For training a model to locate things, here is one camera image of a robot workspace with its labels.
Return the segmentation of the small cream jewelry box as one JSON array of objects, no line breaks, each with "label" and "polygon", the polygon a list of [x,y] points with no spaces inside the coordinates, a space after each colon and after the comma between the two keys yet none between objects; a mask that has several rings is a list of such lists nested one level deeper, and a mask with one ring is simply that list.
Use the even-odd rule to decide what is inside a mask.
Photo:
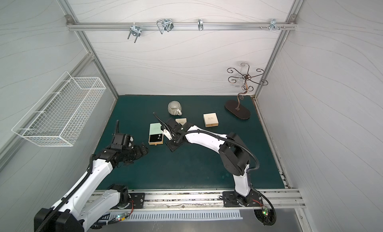
[{"label": "small cream jewelry box", "polygon": [[177,118],[177,119],[175,119],[175,121],[181,125],[184,125],[185,123],[187,123],[186,118]]}]

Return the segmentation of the mint green jewelry box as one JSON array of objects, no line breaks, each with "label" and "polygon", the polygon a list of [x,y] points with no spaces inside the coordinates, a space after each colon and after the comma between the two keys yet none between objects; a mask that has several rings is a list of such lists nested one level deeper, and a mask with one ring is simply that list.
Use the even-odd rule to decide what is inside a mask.
[{"label": "mint green jewelry box", "polygon": [[[162,135],[162,141],[157,141],[157,138],[159,135]],[[152,123],[150,124],[149,128],[149,145],[162,145],[164,142],[164,134],[161,130],[161,124],[160,123]]]}]

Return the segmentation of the large cream jewelry box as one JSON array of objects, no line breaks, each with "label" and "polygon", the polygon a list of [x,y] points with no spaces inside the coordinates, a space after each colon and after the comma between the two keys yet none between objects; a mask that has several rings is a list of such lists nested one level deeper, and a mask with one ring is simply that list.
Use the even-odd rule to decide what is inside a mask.
[{"label": "large cream jewelry box", "polygon": [[203,120],[206,128],[219,125],[216,113],[203,114]]}]

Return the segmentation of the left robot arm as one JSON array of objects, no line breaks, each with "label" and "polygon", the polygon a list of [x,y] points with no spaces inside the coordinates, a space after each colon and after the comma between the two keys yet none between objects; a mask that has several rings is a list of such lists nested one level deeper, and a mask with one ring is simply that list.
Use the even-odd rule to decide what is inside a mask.
[{"label": "left robot arm", "polygon": [[134,209],[134,200],[126,186],[109,187],[97,200],[87,201],[100,183],[120,164],[131,165],[148,154],[145,144],[136,145],[131,135],[119,132],[116,123],[111,144],[92,154],[86,172],[53,206],[40,209],[34,217],[36,232],[85,232],[92,226],[100,228],[99,219],[113,207]]}]

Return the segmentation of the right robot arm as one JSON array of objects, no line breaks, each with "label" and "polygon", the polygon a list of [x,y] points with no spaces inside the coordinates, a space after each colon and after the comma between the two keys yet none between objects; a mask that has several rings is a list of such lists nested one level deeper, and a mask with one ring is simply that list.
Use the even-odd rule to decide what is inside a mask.
[{"label": "right robot arm", "polygon": [[253,187],[249,173],[258,170],[260,163],[237,134],[217,134],[189,122],[182,125],[173,118],[165,122],[156,113],[153,115],[168,138],[166,144],[172,152],[186,143],[200,145],[216,152],[225,169],[233,175],[237,198],[243,200],[243,203],[250,198]]}]

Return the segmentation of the black metal jewelry stand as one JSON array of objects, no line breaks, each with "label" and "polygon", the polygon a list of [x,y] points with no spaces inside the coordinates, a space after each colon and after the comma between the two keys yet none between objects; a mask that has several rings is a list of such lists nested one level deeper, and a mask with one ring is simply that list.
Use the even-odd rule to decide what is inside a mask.
[{"label": "black metal jewelry stand", "polygon": [[225,103],[225,109],[228,110],[230,113],[235,115],[237,118],[241,120],[247,120],[251,116],[251,112],[249,109],[244,107],[241,102],[245,98],[245,96],[249,95],[250,92],[254,90],[254,87],[249,85],[248,82],[257,84],[259,86],[267,86],[269,83],[266,79],[260,79],[259,82],[255,82],[253,78],[257,78],[260,76],[263,76],[265,73],[263,69],[257,68],[256,72],[258,74],[251,76],[249,74],[250,71],[250,65],[247,62],[242,62],[239,65],[241,67],[240,71],[237,70],[234,67],[230,67],[227,69],[227,72],[229,74],[234,74],[235,72],[237,75],[230,76],[227,80],[230,84],[237,84],[237,82],[241,82],[241,90],[242,92],[239,92],[237,94],[237,100],[228,100]]}]

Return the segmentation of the grey ribbed ceramic cup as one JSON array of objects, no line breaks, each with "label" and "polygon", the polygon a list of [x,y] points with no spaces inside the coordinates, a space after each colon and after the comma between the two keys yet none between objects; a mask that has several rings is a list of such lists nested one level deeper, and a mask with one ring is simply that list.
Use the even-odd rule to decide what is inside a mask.
[{"label": "grey ribbed ceramic cup", "polygon": [[173,116],[182,116],[182,106],[178,101],[171,101],[168,104],[168,112]]}]

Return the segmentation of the dark green table mat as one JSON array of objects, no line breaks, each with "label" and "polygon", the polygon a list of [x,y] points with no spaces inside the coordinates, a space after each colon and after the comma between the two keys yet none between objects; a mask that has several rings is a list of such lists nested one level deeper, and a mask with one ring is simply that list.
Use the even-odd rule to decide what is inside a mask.
[{"label": "dark green table mat", "polygon": [[[251,172],[252,185],[257,189],[282,189],[284,183],[270,150],[262,125],[250,97],[242,105],[251,116],[241,120],[225,109],[228,100],[235,96],[120,96],[113,109],[97,152],[111,143],[115,126],[121,133],[130,134],[136,144],[148,143],[150,124],[168,120],[168,104],[178,101],[183,117],[204,128],[203,115],[215,113],[218,126],[210,131],[218,134],[236,133],[259,160],[258,170]],[[149,146],[146,156],[132,165],[114,169],[99,185],[125,185],[130,190],[147,189],[233,189],[233,176],[224,168],[219,154],[196,144],[184,144],[172,152],[166,144]]]}]

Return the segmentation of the metal clamp hook left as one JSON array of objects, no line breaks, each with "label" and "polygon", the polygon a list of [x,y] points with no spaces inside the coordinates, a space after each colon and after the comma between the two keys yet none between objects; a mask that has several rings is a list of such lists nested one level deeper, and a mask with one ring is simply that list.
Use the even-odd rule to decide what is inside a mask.
[{"label": "metal clamp hook left", "polygon": [[141,28],[133,24],[130,27],[127,39],[130,39],[130,37],[134,37],[134,43],[136,43],[137,39],[141,36],[141,33],[142,33]]}]

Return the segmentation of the metal clamp hook middle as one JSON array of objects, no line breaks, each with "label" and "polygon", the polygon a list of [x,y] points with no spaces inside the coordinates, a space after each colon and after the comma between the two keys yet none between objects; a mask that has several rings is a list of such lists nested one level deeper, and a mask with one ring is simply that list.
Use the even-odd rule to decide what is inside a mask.
[{"label": "metal clamp hook middle", "polygon": [[156,25],[160,31],[160,34],[163,34],[165,31],[170,32],[174,28],[172,20],[168,18],[159,19],[156,22]]}]

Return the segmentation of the metal clamp hook small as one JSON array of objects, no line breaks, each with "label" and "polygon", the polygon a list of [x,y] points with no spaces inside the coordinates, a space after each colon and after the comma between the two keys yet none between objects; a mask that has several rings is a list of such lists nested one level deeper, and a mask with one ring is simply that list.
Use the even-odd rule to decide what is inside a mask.
[{"label": "metal clamp hook small", "polygon": [[203,21],[202,19],[197,20],[197,26],[199,31],[203,31]]}]

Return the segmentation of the metal clamp hook right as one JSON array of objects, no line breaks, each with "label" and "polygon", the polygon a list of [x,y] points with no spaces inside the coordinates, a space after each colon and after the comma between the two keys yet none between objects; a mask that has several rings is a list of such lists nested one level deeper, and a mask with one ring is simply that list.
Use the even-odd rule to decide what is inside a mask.
[{"label": "metal clamp hook right", "polygon": [[278,26],[277,21],[275,19],[272,19],[268,26],[260,26],[259,28],[261,30],[268,30],[268,31],[274,31],[274,30],[281,31],[286,29],[286,27],[283,25]]}]

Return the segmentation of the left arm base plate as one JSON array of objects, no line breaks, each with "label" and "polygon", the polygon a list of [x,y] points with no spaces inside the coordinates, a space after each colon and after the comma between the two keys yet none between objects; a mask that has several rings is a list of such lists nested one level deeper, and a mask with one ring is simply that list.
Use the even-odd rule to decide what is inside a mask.
[{"label": "left arm base plate", "polygon": [[144,207],[145,193],[130,192],[130,202],[125,206],[114,206],[112,210],[142,209]]}]

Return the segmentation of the aluminium front rail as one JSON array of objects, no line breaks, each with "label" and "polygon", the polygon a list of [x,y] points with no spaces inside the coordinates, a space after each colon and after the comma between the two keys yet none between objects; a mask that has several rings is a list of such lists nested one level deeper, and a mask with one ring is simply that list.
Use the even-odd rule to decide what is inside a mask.
[{"label": "aluminium front rail", "polygon": [[[145,193],[144,207],[139,211],[161,210],[224,210],[224,209],[260,209],[261,207],[225,208],[218,197],[224,190],[136,190],[129,192]],[[298,189],[259,189],[264,206],[275,209],[305,209],[305,202]]]}]

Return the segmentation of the aluminium crossbar rail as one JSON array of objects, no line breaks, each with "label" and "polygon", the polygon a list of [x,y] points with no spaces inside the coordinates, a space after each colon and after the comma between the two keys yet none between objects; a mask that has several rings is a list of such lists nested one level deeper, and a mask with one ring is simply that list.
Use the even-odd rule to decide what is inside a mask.
[{"label": "aluminium crossbar rail", "polygon": [[[261,30],[260,26],[268,26],[270,22],[205,22],[203,21],[204,31],[244,31]],[[75,23],[68,24],[70,31],[129,31],[135,24],[142,31],[159,31],[155,22],[137,22],[137,23]],[[174,22],[173,31],[199,31],[197,22]],[[277,22],[277,25],[283,25],[285,30],[295,30],[297,23]]]}]

